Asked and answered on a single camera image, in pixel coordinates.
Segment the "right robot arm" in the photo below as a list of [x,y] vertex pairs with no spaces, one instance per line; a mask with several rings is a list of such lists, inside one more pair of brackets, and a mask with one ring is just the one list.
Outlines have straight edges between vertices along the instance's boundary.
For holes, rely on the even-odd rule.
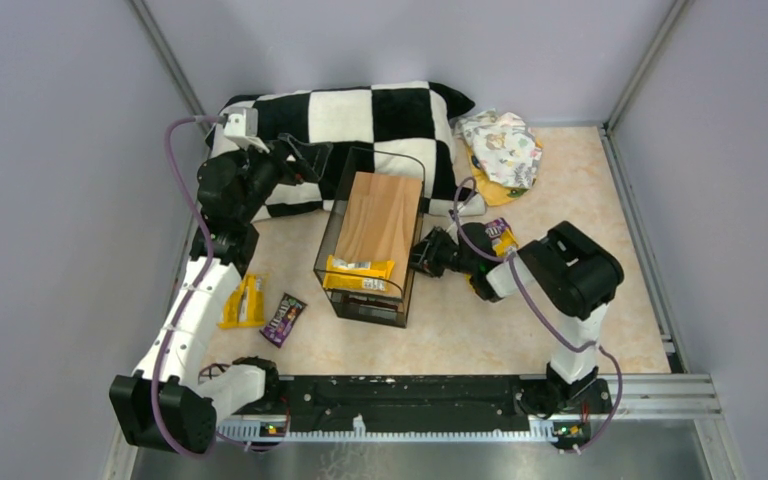
[[463,223],[456,234],[435,227],[411,248],[409,266],[432,278],[463,274],[484,301],[522,295],[558,348],[520,407],[547,419],[582,402],[598,376],[601,324],[625,278],[619,261],[592,238],[568,221],[524,246],[503,218]]

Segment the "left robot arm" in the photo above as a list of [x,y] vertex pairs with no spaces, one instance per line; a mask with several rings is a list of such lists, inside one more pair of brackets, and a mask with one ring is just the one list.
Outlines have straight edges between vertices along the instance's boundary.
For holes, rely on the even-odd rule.
[[224,307],[253,259],[256,214],[277,187],[318,183],[332,152],[330,142],[304,143],[282,134],[201,164],[196,194],[186,198],[198,227],[185,278],[146,355],[109,389],[128,444],[203,456],[219,424],[262,400],[276,381],[276,367],[265,360],[233,363],[208,380],[200,371]]

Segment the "yellow candy bag back side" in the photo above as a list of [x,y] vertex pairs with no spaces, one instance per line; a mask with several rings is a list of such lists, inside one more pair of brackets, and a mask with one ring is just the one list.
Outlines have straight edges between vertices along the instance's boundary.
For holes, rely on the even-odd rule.
[[504,231],[491,240],[494,253],[501,258],[519,249],[516,237],[510,231]]

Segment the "yellow candy bag on shelf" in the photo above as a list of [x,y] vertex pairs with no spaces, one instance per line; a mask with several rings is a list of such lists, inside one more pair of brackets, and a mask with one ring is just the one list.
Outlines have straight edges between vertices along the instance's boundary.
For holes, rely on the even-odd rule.
[[392,260],[348,262],[330,255],[322,285],[331,290],[386,292],[394,268]]

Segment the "yellow candy bag left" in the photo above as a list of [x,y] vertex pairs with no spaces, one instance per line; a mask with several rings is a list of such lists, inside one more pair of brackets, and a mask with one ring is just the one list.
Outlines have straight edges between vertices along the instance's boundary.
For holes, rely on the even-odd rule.
[[227,299],[218,323],[220,329],[260,328],[265,325],[264,274],[246,274]]

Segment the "purple M&M candy bag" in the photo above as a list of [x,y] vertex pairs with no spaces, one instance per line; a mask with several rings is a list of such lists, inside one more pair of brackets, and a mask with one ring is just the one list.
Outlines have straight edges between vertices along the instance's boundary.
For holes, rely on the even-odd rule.
[[306,302],[284,293],[274,315],[260,328],[260,334],[273,346],[281,348],[306,307]]

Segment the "purple brown M&M bag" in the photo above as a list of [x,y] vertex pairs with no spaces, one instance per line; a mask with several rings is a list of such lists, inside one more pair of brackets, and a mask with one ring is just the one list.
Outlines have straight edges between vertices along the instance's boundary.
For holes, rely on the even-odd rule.
[[504,218],[493,219],[487,222],[484,227],[491,240],[501,238],[510,229],[510,225]]

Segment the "yellow cloth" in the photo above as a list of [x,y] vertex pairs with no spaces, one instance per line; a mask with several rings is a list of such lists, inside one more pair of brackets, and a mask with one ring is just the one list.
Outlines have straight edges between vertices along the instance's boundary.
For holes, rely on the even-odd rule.
[[501,157],[491,155],[488,160],[485,151],[477,155],[465,142],[462,146],[475,179],[475,189],[488,206],[509,204],[536,185],[543,155],[543,144],[539,140],[528,142],[524,150],[514,150],[513,156],[504,152]]

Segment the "black white checkered pillow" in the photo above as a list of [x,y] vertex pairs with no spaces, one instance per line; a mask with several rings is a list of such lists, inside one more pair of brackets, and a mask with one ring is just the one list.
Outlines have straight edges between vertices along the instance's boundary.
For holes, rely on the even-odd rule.
[[421,210],[446,216],[453,206],[462,216],[478,216],[486,204],[460,187],[450,122],[475,103],[459,90],[432,81],[375,84],[283,94],[241,94],[223,107],[248,107],[258,114],[257,135],[272,141],[289,134],[304,143],[327,142],[333,149],[325,172],[314,183],[278,186],[257,221],[330,210],[345,163],[358,170],[420,178]]

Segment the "patterned white cloth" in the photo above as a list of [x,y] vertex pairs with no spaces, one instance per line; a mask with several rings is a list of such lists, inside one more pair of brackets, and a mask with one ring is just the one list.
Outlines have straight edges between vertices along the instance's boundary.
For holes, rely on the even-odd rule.
[[533,187],[543,146],[523,118],[489,109],[457,120],[454,133],[491,182],[520,190]]

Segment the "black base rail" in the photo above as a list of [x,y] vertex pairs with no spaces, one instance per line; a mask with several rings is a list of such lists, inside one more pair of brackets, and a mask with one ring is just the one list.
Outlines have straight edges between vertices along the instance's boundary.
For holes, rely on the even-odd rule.
[[614,409],[608,384],[577,393],[542,376],[295,376],[224,420],[222,438],[252,449],[289,443],[587,444]]

